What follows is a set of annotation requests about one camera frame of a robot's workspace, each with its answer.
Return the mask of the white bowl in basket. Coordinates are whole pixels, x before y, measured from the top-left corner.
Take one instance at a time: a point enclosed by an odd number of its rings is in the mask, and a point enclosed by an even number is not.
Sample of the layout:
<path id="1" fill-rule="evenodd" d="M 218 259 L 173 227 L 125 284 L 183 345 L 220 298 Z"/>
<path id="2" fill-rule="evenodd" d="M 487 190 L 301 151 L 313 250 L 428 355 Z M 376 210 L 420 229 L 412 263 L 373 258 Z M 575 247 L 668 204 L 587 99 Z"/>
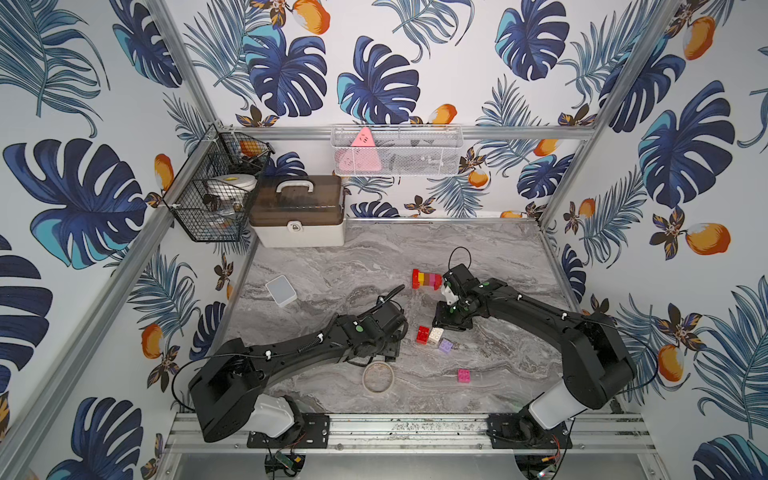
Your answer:
<path id="1" fill-rule="evenodd" d="M 257 185 L 257 178 L 250 174 L 228 174 L 210 178 L 206 190 L 219 197 L 234 197 L 251 192 Z"/>

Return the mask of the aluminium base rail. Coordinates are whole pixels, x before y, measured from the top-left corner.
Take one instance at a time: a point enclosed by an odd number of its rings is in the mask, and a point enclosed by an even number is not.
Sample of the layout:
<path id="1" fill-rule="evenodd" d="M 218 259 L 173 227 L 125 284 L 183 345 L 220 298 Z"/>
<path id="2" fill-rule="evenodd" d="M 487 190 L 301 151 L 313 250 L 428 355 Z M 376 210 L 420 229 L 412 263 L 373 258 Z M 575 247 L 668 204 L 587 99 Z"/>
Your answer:
<path id="1" fill-rule="evenodd" d="M 504 447 L 511 421 L 501 414 L 316 414 L 296 443 L 312 453 L 654 454 L 639 414 L 582 413 L 536 445 Z"/>

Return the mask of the brown lid storage box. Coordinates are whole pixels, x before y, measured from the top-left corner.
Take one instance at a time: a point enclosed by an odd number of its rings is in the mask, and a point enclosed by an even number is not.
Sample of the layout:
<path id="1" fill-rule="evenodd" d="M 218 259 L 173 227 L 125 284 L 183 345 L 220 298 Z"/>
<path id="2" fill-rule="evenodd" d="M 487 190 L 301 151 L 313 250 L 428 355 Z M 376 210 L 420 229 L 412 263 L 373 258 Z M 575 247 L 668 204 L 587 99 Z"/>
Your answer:
<path id="1" fill-rule="evenodd" d="M 335 175 L 265 176 L 248 220 L 267 248 L 338 247 L 345 243 L 344 207 Z"/>

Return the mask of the tape roll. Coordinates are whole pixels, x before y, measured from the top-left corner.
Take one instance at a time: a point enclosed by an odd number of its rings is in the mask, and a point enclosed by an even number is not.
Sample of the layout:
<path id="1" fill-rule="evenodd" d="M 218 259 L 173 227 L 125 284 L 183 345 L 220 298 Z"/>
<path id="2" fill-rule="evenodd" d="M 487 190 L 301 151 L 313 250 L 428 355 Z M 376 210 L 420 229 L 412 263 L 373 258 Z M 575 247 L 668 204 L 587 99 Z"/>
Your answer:
<path id="1" fill-rule="evenodd" d="M 384 394 L 393 387 L 395 378 L 394 369 L 388 363 L 376 361 L 365 367 L 362 385 L 371 394 Z"/>

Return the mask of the red 2x2 lego brick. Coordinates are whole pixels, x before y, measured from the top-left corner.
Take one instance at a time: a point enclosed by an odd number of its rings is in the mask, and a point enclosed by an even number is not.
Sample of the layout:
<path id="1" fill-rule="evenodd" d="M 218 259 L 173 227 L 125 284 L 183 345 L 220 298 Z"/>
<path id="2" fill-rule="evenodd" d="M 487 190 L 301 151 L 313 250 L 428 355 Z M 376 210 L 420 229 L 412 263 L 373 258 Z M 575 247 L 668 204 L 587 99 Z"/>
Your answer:
<path id="1" fill-rule="evenodd" d="M 430 343 L 432 329 L 426 326 L 418 328 L 416 343 L 419 345 L 428 345 Z"/>

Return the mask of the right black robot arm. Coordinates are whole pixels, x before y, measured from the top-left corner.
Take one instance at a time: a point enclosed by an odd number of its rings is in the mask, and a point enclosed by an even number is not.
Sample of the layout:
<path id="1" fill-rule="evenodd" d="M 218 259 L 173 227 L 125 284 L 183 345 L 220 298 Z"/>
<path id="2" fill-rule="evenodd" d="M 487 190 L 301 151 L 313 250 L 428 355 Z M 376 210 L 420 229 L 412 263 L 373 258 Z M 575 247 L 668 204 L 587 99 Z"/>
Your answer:
<path id="1" fill-rule="evenodd" d="M 435 327 L 467 331 L 476 318 L 495 318 L 561 354 L 562 379 L 522 409 L 518 417 L 524 423 L 552 430 L 585 410 L 601 409 L 636 378 L 635 362 L 605 314 L 585 316 L 554 307 L 501 280 L 482 281 L 464 264 L 443 275 L 441 293 Z"/>

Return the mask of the lilac 2x2 lego brick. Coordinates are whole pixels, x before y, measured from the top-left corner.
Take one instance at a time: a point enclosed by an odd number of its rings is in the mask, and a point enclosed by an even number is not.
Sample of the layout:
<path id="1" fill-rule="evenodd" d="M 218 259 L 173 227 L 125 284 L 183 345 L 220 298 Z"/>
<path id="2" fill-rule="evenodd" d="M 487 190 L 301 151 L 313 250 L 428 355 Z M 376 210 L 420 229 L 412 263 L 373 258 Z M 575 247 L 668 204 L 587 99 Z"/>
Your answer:
<path id="1" fill-rule="evenodd" d="M 449 354 L 452 351 L 453 346 L 454 344 L 450 340 L 442 339 L 438 346 L 438 349 L 443 353 Z"/>

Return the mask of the pink triangle object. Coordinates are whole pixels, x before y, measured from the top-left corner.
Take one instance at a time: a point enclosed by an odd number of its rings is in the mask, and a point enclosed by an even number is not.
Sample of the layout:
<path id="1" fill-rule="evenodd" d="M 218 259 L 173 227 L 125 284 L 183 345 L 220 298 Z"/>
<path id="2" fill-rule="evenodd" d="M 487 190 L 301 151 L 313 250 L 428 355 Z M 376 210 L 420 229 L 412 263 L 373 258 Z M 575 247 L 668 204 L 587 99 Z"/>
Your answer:
<path id="1" fill-rule="evenodd" d="M 382 170 L 382 161 L 369 127 L 360 129 L 348 146 L 336 150 L 338 170 L 345 174 L 375 173 Z"/>

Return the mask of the white 2x4 lego brick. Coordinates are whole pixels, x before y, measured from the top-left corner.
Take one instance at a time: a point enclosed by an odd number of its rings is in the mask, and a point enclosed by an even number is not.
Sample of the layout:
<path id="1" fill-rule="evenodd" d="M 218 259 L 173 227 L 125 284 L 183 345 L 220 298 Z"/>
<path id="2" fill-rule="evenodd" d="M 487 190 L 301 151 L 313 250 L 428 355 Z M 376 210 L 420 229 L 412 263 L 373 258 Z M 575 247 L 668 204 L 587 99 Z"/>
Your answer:
<path id="1" fill-rule="evenodd" d="M 430 329 L 427 344 L 438 345 L 443 337 L 444 329 L 439 327 L 433 327 Z"/>

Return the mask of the clear wall shelf basket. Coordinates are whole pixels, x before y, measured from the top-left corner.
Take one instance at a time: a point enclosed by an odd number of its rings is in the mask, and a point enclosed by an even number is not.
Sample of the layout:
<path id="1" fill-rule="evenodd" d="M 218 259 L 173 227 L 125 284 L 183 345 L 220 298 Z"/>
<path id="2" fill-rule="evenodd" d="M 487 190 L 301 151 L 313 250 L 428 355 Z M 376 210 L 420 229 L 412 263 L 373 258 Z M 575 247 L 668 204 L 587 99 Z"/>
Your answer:
<path id="1" fill-rule="evenodd" d="M 345 174 L 338 170 L 336 150 L 348 146 L 363 127 L 373 133 L 382 161 L 375 173 Z M 335 171 L 342 176 L 454 176 L 459 171 L 464 145 L 462 130 L 457 126 L 379 125 L 335 126 L 330 145 L 334 149 Z"/>

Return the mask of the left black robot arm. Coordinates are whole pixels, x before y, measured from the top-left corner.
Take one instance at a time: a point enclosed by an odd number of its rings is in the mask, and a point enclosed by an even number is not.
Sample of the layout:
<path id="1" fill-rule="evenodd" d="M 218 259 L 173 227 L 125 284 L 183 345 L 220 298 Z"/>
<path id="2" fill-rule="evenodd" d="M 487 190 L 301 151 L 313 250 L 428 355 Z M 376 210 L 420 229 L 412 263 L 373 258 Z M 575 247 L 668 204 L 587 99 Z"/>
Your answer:
<path id="1" fill-rule="evenodd" d="M 315 366 L 378 356 L 394 360 L 408 331 L 394 297 L 403 284 L 357 315 L 335 314 L 320 330 L 283 342 L 247 346 L 229 340 L 205 359 L 188 384 L 202 438 L 216 443 L 248 431 L 251 448 L 297 445 L 309 435 L 309 415 L 270 385 Z"/>

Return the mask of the grey square card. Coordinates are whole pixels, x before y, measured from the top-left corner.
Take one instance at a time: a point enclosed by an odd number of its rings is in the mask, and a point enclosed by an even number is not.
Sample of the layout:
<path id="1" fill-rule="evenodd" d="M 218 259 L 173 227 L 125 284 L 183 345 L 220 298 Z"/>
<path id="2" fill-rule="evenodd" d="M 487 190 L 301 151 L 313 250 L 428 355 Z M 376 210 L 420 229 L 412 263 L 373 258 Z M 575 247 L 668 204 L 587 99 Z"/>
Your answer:
<path id="1" fill-rule="evenodd" d="M 265 287 L 279 308 L 284 308 L 298 299 L 296 290 L 285 275 L 268 281 Z"/>

